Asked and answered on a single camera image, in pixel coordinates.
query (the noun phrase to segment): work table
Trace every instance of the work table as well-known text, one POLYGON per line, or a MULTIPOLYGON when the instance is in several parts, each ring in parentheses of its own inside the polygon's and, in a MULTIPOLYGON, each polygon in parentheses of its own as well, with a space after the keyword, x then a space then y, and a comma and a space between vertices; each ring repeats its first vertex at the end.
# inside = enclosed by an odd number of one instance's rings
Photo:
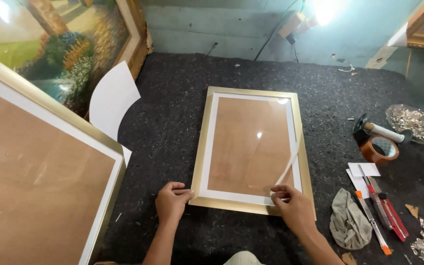
MULTIPOLYGON (((423 264, 410 249, 419 237, 420 223, 405 208, 405 204, 419 207, 424 219, 424 145, 414 142, 401 146, 397 159, 379 166, 382 177, 376 178, 409 232, 407 241, 402 243, 384 230, 393 250, 385 256, 375 235, 362 250, 352 251, 340 248, 331 237, 334 196, 340 188, 355 190, 346 175, 347 163, 365 162, 352 138, 354 121, 347 119, 368 113, 370 122, 389 128, 387 107, 413 105, 404 92, 404 76, 398 73, 358 68, 351 75, 338 69, 202 54, 149 55, 136 81, 142 98, 127 111, 119 129, 119 142, 133 153, 100 258, 142 262, 158 225, 154 202, 158 190, 168 181, 191 185, 210 85, 298 93, 320 232, 339 256, 351 252, 359 265, 405 265, 404 254, 414 265, 423 264)), ((186 206, 173 264, 223 264, 241 250, 251 251, 267 265, 311 264, 280 217, 186 206)))

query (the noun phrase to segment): person's left hand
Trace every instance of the person's left hand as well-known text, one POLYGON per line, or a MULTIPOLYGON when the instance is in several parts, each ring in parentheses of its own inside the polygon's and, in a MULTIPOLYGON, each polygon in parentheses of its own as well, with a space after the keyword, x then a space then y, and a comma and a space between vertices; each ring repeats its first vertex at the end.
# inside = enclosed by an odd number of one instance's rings
POLYGON ((182 188, 184 188, 184 183, 169 182, 158 192, 155 205, 160 225, 168 223, 177 225, 179 223, 186 203, 194 196, 193 190, 182 188))

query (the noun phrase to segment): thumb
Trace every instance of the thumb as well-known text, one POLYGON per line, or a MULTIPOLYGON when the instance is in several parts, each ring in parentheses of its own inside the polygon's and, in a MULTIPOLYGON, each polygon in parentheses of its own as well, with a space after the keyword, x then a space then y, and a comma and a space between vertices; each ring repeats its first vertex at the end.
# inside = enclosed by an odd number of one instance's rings
POLYGON ((194 191, 190 190, 188 192, 183 193, 180 195, 181 201, 186 204, 188 201, 190 201, 194 197, 194 191))
POLYGON ((275 193, 271 196, 271 201, 279 209, 281 209, 286 204, 285 202, 281 201, 281 199, 278 198, 275 193))

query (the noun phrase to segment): finger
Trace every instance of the finger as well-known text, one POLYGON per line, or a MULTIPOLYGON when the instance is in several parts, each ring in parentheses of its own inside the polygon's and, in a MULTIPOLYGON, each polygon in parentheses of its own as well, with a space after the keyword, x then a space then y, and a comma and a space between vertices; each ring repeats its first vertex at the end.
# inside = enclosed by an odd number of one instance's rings
POLYGON ((185 192, 180 197, 181 197, 181 201, 184 204, 186 204, 188 201, 190 201, 194 197, 194 191, 190 190, 188 192, 185 192))
POLYGON ((172 189, 181 189, 184 188, 184 183, 181 182, 168 182, 162 190, 172 190, 172 189))
POLYGON ((286 204, 285 202, 281 201, 281 199, 278 198, 275 193, 271 196, 271 200, 274 203, 274 205, 278 207, 279 209, 286 204))
POLYGON ((277 191, 285 191, 287 193, 289 193, 289 195, 291 196, 291 198, 299 193, 301 193, 300 191, 298 191, 296 188, 291 187, 289 185, 286 184, 280 184, 280 185, 276 185, 271 187, 271 191, 277 192, 277 191))
POLYGON ((285 191, 278 191, 274 193, 274 196, 278 197, 279 199, 286 199, 286 198, 290 198, 291 196, 289 195, 289 193, 285 192, 285 191))
POLYGON ((176 195, 181 195, 184 194, 185 192, 190 191, 190 189, 185 189, 185 190, 172 190, 172 192, 176 195))

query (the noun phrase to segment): landscape painting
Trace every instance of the landscape painting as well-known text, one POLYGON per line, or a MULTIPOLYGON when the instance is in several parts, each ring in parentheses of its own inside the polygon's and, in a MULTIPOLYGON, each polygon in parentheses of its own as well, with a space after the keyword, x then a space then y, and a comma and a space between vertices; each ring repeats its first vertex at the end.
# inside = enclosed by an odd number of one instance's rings
POLYGON ((0 0, 0 62, 83 118, 129 37, 115 0, 0 0))

